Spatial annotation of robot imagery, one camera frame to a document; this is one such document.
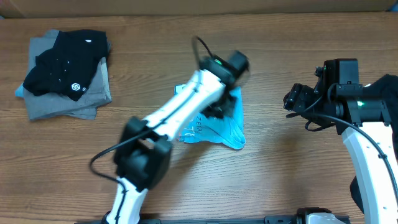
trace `wooden table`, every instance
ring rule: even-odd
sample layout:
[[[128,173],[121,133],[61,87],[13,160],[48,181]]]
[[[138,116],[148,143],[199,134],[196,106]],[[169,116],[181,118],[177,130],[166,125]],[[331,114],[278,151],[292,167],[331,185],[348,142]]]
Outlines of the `wooden table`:
[[[112,42],[113,102],[94,121],[58,117],[30,122],[14,90],[24,80],[30,37],[47,29],[97,29]],[[361,83],[398,74],[398,14],[92,17],[0,21],[0,223],[100,219],[116,184],[91,174],[88,161],[118,142],[131,116],[163,105],[195,69],[190,38],[214,53],[238,49],[251,63],[243,88],[247,144],[175,143],[170,170],[141,210],[145,217],[258,218],[326,207],[363,222],[349,193],[355,176],[341,136],[304,130],[285,119],[282,99],[294,83],[315,86],[324,60],[357,58]],[[109,174],[111,155],[96,167]]]

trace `black cable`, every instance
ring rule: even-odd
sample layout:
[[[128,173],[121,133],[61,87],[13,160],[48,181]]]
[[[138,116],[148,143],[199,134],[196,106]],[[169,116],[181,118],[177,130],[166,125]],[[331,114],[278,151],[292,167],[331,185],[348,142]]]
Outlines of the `black cable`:
[[[193,53],[194,53],[194,55],[195,55],[195,58],[196,58],[196,60],[197,60],[197,64],[198,64],[198,66],[199,66],[199,64],[200,64],[200,58],[199,58],[199,54],[198,54],[198,47],[197,47],[197,45],[196,45],[197,40],[199,40],[199,41],[205,46],[207,52],[209,53],[209,55],[210,55],[211,57],[213,56],[213,54],[210,52],[210,49],[207,47],[207,45],[205,44],[205,42],[204,42],[201,38],[199,38],[199,37],[197,37],[197,36],[193,37],[193,39],[192,39],[192,49],[193,49]],[[111,177],[110,175],[102,174],[102,173],[96,171],[96,170],[94,169],[94,167],[93,167],[94,161],[97,160],[98,158],[102,157],[103,155],[105,155],[105,154],[107,154],[107,153],[109,153],[109,152],[111,152],[111,151],[113,151],[113,150],[115,150],[115,149],[117,149],[117,148],[119,148],[119,147],[125,145],[125,144],[128,144],[128,143],[130,143],[130,142],[133,142],[133,141],[135,141],[135,140],[137,140],[137,139],[140,139],[140,138],[144,138],[144,137],[145,137],[147,134],[149,134],[151,131],[153,131],[153,130],[155,130],[156,128],[158,128],[159,126],[165,124],[166,120],[168,120],[171,116],[173,116],[173,114],[175,114],[179,109],[181,109],[189,100],[191,100],[191,98],[192,98],[196,93],[199,92],[198,89],[199,89],[199,86],[201,85],[201,80],[202,80],[202,74],[201,74],[201,72],[198,72],[198,81],[197,81],[197,84],[195,85],[193,91],[191,92],[191,94],[187,97],[187,99],[184,100],[184,102],[182,102],[177,108],[175,108],[169,115],[167,115],[164,119],[162,119],[162,120],[161,120],[158,124],[156,124],[154,127],[149,128],[149,129],[148,129],[146,132],[144,132],[144,133],[138,134],[137,136],[134,136],[134,137],[132,137],[132,138],[130,138],[130,139],[127,139],[127,140],[125,140],[125,141],[119,143],[119,144],[116,144],[116,145],[114,145],[114,146],[112,146],[112,147],[109,147],[109,148],[107,148],[107,149],[101,151],[101,152],[98,153],[97,155],[95,155],[93,158],[91,158],[91,161],[90,161],[90,164],[89,164],[89,168],[90,168],[90,171],[92,171],[92,173],[94,173],[95,175],[98,175],[98,176],[100,176],[100,177],[104,177],[105,179],[108,179],[108,180],[110,180],[110,181],[113,181],[113,182],[115,182],[115,183],[117,183],[117,184],[120,184],[120,185],[122,186],[122,188],[123,188],[123,191],[122,191],[123,197],[122,197],[122,200],[120,201],[120,205],[119,205],[118,211],[116,212],[116,217],[115,217],[115,219],[116,219],[116,224],[119,223],[120,211],[121,211],[121,209],[122,209],[124,200],[125,200],[125,198],[126,198],[126,186],[125,186],[121,181],[119,181],[118,179],[116,179],[116,178],[114,178],[114,177]]]
[[[319,99],[317,99],[313,104],[311,104],[311,106],[307,107],[307,108],[303,111],[303,113],[309,111],[311,108],[313,108],[315,105],[317,105],[321,100],[322,100],[322,96],[319,97]],[[290,113],[290,114],[286,115],[286,118],[294,118],[294,117],[296,117],[296,116],[298,116],[298,115],[299,115],[299,113]]]
[[[394,176],[394,173],[392,172],[392,168],[390,165],[390,162],[387,160],[387,155],[385,155],[385,153],[381,150],[381,148],[379,147],[379,145],[368,135],[366,134],[364,131],[362,131],[361,129],[359,129],[358,127],[356,127],[353,124],[350,124],[347,121],[344,121],[342,119],[339,118],[335,118],[329,115],[325,115],[325,114],[318,114],[318,113],[299,113],[300,115],[308,115],[308,116],[317,116],[317,117],[321,117],[321,118],[326,118],[329,120],[334,121],[335,123],[340,123],[340,124],[345,124],[348,127],[354,129],[355,131],[359,132],[360,134],[362,134],[377,150],[377,152],[379,153],[379,158],[381,158],[387,168],[387,171],[390,175],[390,179],[391,179],[391,184],[392,184],[392,188],[394,189],[394,194],[396,196],[396,202],[398,204],[398,186],[397,186],[397,182],[396,182],[396,178]]]
[[[329,86],[328,92],[327,92],[327,98],[328,102],[331,103],[330,95],[331,95],[331,90],[333,89],[334,86],[338,85],[338,83],[333,83]]]
[[[307,131],[311,131],[311,132],[322,131],[322,130],[324,130],[324,129],[326,129],[326,128],[330,128],[330,127],[333,127],[333,126],[336,125],[336,123],[330,123],[330,124],[325,125],[325,126],[320,126],[319,128],[309,129],[308,127],[310,126],[311,122],[312,122],[312,121],[308,121],[308,122],[305,124],[305,126],[304,126],[304,128],[305,128]]]

